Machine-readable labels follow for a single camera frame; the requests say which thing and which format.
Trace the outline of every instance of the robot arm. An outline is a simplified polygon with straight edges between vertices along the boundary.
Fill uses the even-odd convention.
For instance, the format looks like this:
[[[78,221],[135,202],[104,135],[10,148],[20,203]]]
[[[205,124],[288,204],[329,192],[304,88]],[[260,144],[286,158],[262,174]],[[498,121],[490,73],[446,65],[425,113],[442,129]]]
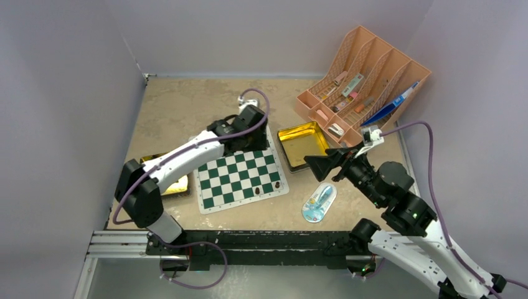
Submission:
[[[256,105],[258,101],[249,100],[239,103],[240,114],[231,115],[217,120],[202,131],[198,136],[179,148],[154,160],[139,164],[135,159],[125,163],[115,191],[115,198],[121,202],[125,192],[141,176],[156,168],[130,194],[123,208],[131,220],[139,228],[148,228],[167,243],[174,242],[182,233],[182,227],[163,209],[161,194],[182,176],[191,173],[203,164],[214,161],[236,151],[256,151],[267,148],[266,125],[263,122],[256,130],[236,138],[223,139],[199,145],[200,141],[210,140],[234,133],[243,132],[256,125],[265,113]],[[167,157],[180,152],[184,148],[191,148],[160,166],[160,162]]]
[[[445,273],[447,279],[442,281],[442,287],[449,292],[454,288],[456,294],[463,298],[484,298],[489,290],[485,285],[465,268],[454,256],[444,238],[440,223],[435,211],[420,197],[409,191],[414,183],[403,165],[396,162],[385,162],[375,170],[365,154],[366,150],[383,142],[377,127],[362,130],[364,142],[352,148],[327,149],[327,156],[307,156],[305,161],[309,164],[318,181],[322,181],[330,170],[340,166],[340,172],[332,178],[333,181],[348,179],[360,190],[377,208],[386,208],[382,218],[387,224],[401,235],[407,236],[429,255],[437,266]],[[442,278],[440,272],[432,278],[428,276],[429,265],[422,269],[424,260],[411,253],[409,250],[400,252],[399,246],[392,252],[388,247],[380,249],[377,246],[378,238],[383,235],[378,229],[365,230],[361,227],[354,228],[356,232],[368,231],[368,234],[359,235],[369,244],[372,252],[394,261],[397,265],[408,270],[414,276],[430,286],[437,278]],[[461,258],[492,286],[495,291],[501,292],[506,282],[500,275],[492,275],[479,267],[468,255],[453,241],[453,247]]]

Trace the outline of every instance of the pink desk organizer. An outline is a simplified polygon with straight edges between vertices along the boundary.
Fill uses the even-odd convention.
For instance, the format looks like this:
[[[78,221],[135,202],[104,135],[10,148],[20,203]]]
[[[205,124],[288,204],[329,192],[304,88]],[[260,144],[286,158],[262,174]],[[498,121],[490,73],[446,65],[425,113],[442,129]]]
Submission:
[[[330,93],[336,87],[334,79],[343,71],[347,71],[346,77]],[[331,107],[345,100],[341,92],[357,73],[366,77],[357,96],[334,113]],[[327,140],[334,146],[339,146],[341,143],[354,146],[362,141],[359,129],[363,122],[419,80],[418,86],[392,114],[374,123],[382,130],[391,125],[405,111],[430,74],[430,70],[359,26],[345,36],[326,76],[297,96],[295,112],[306,121],[316,121],[323,129]],[[355,107],[369,97],[373,97],[374,100],[360,113],[356,113]],[[328,127],[333,123],[337,123],[345,130],[342,137],[337,138],[328,132]]]

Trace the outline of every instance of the blue clear case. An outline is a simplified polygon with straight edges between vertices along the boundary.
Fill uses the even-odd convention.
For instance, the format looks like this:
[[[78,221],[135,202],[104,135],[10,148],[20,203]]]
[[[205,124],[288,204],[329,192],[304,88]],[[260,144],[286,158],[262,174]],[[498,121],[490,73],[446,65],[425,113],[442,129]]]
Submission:
[[[311,223],[321,221],[337,196],[337,189],[329,183],[322,183],[304,203],[304,219]]]

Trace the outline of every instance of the black metal frame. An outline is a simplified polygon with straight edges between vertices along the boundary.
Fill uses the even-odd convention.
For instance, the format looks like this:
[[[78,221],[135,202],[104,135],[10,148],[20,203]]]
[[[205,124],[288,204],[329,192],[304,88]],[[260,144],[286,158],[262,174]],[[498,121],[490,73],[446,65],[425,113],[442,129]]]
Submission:
[[[147,255],[185,255],[185,249],[170,249],[149,235]],[[207,241],[225,252],[229,265],[319,265],[329,269],[361,270],[347,257],[368,256],[367,244],[347,231],[185,230],[175,245]],[[189,270],[208,270],[223,265],[220,253],[210,246],[192,246]]]

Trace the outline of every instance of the small box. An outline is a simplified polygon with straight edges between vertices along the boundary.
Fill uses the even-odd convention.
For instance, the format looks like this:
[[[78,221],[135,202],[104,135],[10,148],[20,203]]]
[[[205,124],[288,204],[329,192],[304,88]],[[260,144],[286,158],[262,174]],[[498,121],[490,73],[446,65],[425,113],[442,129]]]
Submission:
[[[361,85],[363,84],[365,77],[361,75],[360,73],[357,73],[357,75],[348,83],[347,87],[343,90],[341,93],[343,96],[348,97],[352,92],[358,92],[361,88]]]
[[[279,130],[277,137],[292,173],[308,168],[305,156],[326,156],[325,150],[329,148],[316,121]]]
[[[139,159],[139,163],[144,163],[145,161],[149,161],[152,159],[159,158],[163,156],[166,153],[162,154],[152,154],[150,156],[141,157]],[[191,195],[191,189],[189,188],[189,175],[185,175],[178,179],[174,184],[170,185],[165,192],[163,192],[162,196],[187,196]]]

